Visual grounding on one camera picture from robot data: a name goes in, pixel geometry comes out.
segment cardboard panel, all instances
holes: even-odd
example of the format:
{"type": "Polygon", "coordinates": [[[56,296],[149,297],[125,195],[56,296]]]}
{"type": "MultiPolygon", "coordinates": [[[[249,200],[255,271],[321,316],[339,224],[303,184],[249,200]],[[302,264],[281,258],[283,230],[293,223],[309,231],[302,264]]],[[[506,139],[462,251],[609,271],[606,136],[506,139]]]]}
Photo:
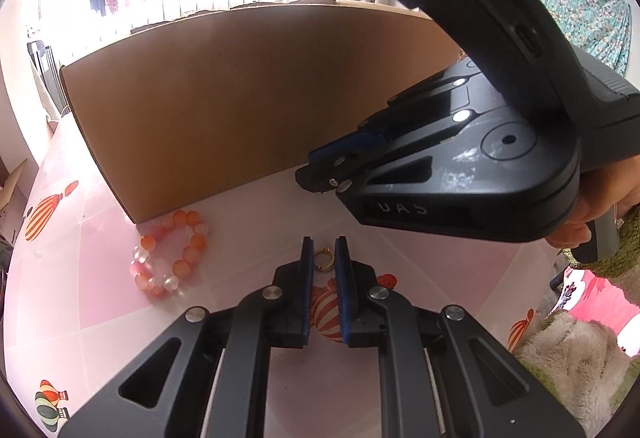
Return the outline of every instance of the cardboard panel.
{"type": "Polygon", "coordinates": [[[151,28],[62,77],[98,167],[137,223],[304,163],[457,56],[422,14],[276,5],[151,28]]]}
{"type": "Polygon", "coordinates": [[[9,178],[9,171],[7,170],[2,158],[0,158],[0,187],[4,187],[6,179],[9,178]]]}

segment striped balloon decal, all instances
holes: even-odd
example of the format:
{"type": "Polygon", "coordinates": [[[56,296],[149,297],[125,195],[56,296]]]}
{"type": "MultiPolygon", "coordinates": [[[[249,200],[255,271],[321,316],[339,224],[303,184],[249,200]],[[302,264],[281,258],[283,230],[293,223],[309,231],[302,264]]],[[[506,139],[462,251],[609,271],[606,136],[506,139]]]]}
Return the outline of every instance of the striped balloon decal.
{"type": "Polygon", "coordinates": [[[320,295],[311,307],[312,325],[328,339],[342,342],[340,318],[338,317],[338,293],[327,290],[320,295]]]}
{"type": "Polygon", "coordinates": [[[64,193],[47,196],[38,204],[31,213],[27,228],[25,229],[24,237],[27,241],[34,240],[42,232],[53,212],[56,210],[56,207],[58,207],[60,200],[74,192],[76,187],[78,187],[78,183],[78,180],[73,181],[66,186],[64,193]]]}
{"type": "Polygon", "coordinates": [[[533,309],[529,309],[529,311],[527,312],[527,318],[516,322],[511,327],[511,332],[509,333],[509,341],[507,342],[507,346],[510,352],[514,351],[516,345],[524,335],[524,332],[529,327],[534,313],[535,312],[533,312],[533,309]]]}

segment pink bead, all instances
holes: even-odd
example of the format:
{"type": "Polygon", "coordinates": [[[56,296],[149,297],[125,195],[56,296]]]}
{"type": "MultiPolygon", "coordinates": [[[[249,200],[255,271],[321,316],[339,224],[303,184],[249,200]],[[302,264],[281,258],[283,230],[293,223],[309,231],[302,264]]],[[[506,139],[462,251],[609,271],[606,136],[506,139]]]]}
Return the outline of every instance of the pink bead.
{"type": "Polygon", "coordinates": [[[160,241],[160,240],[164,239],[166,234],[167,234],[167,229],[162,227],[162,225],[155,225],[151,229],[151,235],[155,238],[156,241],[160,241]]]}
{"type": "Polygon", "coordinates": [[[149,279],[151,279],[151,276],[146,272],[136,274],[136,277],[134,278],[136,287],[140,288],[140,290],[146,290],[148,288],[149,279]]]}
{"type": "Polygon", "coordinates": [[[182,259],[189,263],[191,266],[197,265],[200,261],[200,253],[196,249],[196,247],[192,245],[188,245],[182,251],[182,259]]]}
{"type": "Polygon", "coordinates": [[[136,277],[138,274],[142,274],[146,272],[146,266],[140,263],[139,261],[131,261],[131,266],[129,267],[129,274],[133,277],[136,277]]]}
{"type": "Polygon", "coordinates": [[[160,226],[164,227],[165,230],[170,231],[174,228],[174,215],[173,214],[165,214],[162,218],[160,218],[160,226]]]}
{"type": "Polygon", "coordinates": [[[193,226],[193,232],[203,236],[209,236],[209,226],[206,223],[198,223],[193,226]]]}

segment pink table surface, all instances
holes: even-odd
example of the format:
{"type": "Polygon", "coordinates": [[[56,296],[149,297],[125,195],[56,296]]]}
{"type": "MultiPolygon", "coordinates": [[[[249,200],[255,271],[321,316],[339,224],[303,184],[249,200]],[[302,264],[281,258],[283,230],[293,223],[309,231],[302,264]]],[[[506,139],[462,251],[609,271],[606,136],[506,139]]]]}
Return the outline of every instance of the pink table surface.
{"type": "MultiPolygon", "coordinates": [[[[75,181],[37,237],[27,241],[24,224],[8,280],[7,376],[38,423],[34,396],[43,380],[63,393],[58,407],[73,415],[188,307],[224,309],[268,285],[278,265],[299,257],[307,235],[316,248],[347,236],[351,257],[393,274],[396,290],[412,303],[438,311],[461,304],[501,342],[538,305],[556,255],[543,242],[509,245],[365,227],[332,193],[300,189],[291,169],[189,206],[211,227],[209,249],[198,273],[158,300],[137,290],[129,274],[132,248],[148,224],[136,227],[124,214],[67,115],[33,186],[31,214],[75,181]]],[[[186,237],[176,233],[154,256],[172,262],[186,237]]],[[[315,284],[324,288],[330,277],[317,274],[315,284]]],[[[349,350],[312,329],[304,350],[272,353],[266,436],[380,436],[378,382],[375,350],[349,350]]],[[[64,423],[45,432],[55,434],[64,423]]]]}

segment floral fabric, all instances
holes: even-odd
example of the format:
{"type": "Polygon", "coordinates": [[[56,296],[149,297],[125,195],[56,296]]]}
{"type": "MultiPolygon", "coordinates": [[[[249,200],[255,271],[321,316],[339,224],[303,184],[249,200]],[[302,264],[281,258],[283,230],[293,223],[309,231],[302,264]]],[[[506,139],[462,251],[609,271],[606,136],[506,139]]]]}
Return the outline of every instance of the floral fabric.
{"type": "Polygon", "coordinates": [[[631,8],[624,0],[540,0],[567,39],[625,75],[631,8]]]}

